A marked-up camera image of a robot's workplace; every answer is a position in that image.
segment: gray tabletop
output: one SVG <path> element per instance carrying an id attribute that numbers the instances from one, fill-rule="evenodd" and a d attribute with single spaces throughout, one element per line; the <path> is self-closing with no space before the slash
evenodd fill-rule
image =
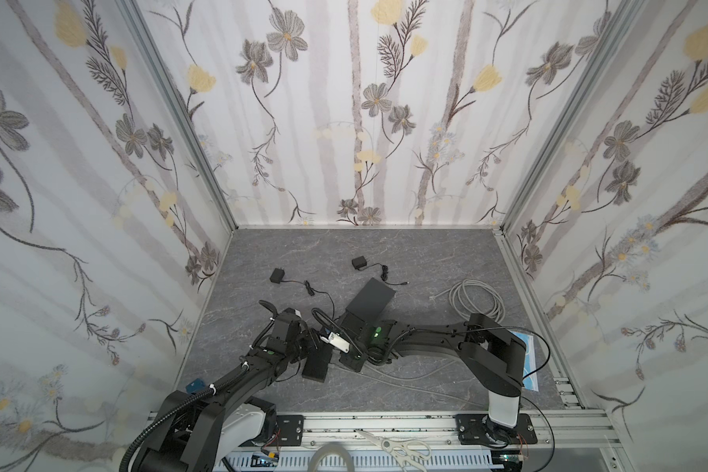
<path id="1" fill-rule="evenodd" d="M 351 259 L 359 255 L 364 255 L 370 263 L 388 265 L 389 282 L 409 282 L 407 286 L 394 287 L 396 296 L 383 312 L 384 319 L 419 324 L 462 321 L 445 295 L 433 300 L 430 296 L 463 278 L 477 278 L 494 287 L 503 298 L 507 311 L 504 326 L 531 328 L 490 230 L 238 230 L 195 334 L 179 387 L 184 388 L 195 378 L 212 382 L 236 367 L 238 357 L 246 354 L 269 320 L 269 312 L 257 304 L 260 299 L 274 303 L 279 310 L 296 308 L 311 326 L 317 325 L 310 315 L 312 307 L 320 307 L 326 313 L 332 311 L 325 295 L 310 297 L 301 285 L 271 283 L 269 277 L 275 267 L 285 269 L 286 279 L 309 280 L 317 290 L 330 292 L 338 316 L 371 277 L 380 275 L 377 267 L 363 272 L 354 270 Z M 471 288 L 470 297 L 481 310 L 492 306 L 491 297 L 479 289 Z M 537 340 L 535 356 L 538 364 L 544 360 L 544 349 Z M 461 361 L 408 356 L 375 369 L 400 378 L 413 378 L 438 367 L 442 367 L 438 372 L 409 382 L 388 378 L 369 366 L 361 374 L 331 367 L 325 383 L 306 380 L 299 373 L 287 382 L 274 383 L 256 396 L 274 402 L 279 411 L 487 408 L 487 390 Z M 282 378 L 295 371 L 296 366 L 290 366 Z M 563 409 L 548 368 L 538 373 L 538 384 L 538 392 L 523 394 L 541 409 Z"/>

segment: scissors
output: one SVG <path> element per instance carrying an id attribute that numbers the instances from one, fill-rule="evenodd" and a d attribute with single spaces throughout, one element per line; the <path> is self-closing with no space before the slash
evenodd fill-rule
<path id="1" fill-rule="evenodd" d="M 427 472 L 427 469 L 419 461 L 414 458 L 420 458 L 424 461 L 430 458 L 430 446 L 419 439 L 410 439 L 408 441 L 393 441 L 385 437 L 377 437 L 369 434 L 367 431 L 355 430 L 365 439 L 388 452 L 402 470 L 406 471 L 406 466 L 416 467 L 422 472 Z M 414 447 L 427 449 L 427 455 L 414 449 Z"/>

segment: black mounting plate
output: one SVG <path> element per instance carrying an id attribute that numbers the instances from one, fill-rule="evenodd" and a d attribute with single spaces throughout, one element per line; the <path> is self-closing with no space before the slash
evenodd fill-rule
<path id="1" fill-rule="evenodd" d="M 456 415 L 456 429 L 459 432 L 459 443 L 463 446 L 497 446 L 497 443 L 492 442 L 487 436 L 485 436 L 485 426 L 483 426 L 482 421 L 486 416 L 488 415 Z M 535 434 L 535 430 L 532 428 L 530 415 L 519 413 L 516 420 L 516 430 L 519 432 L 519 436 L 525 440 L 525 443 L 538 443 L 538 435 Z M 518 437 L 512 438 L 510 442 L 510 444 L 519 443 Z"/>
<path id="2" fill-rule="evenodd" d="M 301 446 L 303 434 L 303 415 L 278 415 L 279 446 Z"/>

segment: wall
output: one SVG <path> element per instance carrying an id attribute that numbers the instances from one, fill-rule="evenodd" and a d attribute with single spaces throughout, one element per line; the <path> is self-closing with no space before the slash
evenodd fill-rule
<path id="1" fill-rule="evenodd" d="M 344 226 L 500 223 L 618 5 L 138 4 L 238 222 Z"/>
<path id="2" fill-rule="evenodd" d="M 0 470 L 117 470 L 175 382 L 229 235 L 154 90 L 113 3 L 0 2 Z"/>
<path id="3" fill-rule="evenodd" d="M 646 3 L 508 236 L 640 470 L 708 470 L 708 2 Z"/>

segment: coiled gray cable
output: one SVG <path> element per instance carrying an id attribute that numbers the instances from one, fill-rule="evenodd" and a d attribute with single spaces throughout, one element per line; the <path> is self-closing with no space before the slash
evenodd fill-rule
<path id="1" fill-rule="evenodd" d="M 487 313 L 481 311 L 466 293 L 467 287 L 479 287 L 487 291 L 491 297 L 493 297 L 493 308 L 491 308 L 491 310 Z M 500 324 L 506 316 L 506 307 L 503 306 L 503 298 L 500 297 L 498 292 L 495 291 L 493 287 L 482 280 L 477 280 L 476 278 L 465 278 L 461 282 L 455 283 L 452 288 L 446 288 L 437 295 L 431 295 L 430 299 L 434 300 L 445 293 L 448 293 L 448 303 L 452 306 L 452 308 L 454 308 L 454 311 L 456 311 L 456 313 L 464 319 L 470 319 L 470 315 L 472 313 L 482 313 L 496 323 Z M 462 311 L 462 309 L 457 305 L 457 299 L 466 312 Z"/>

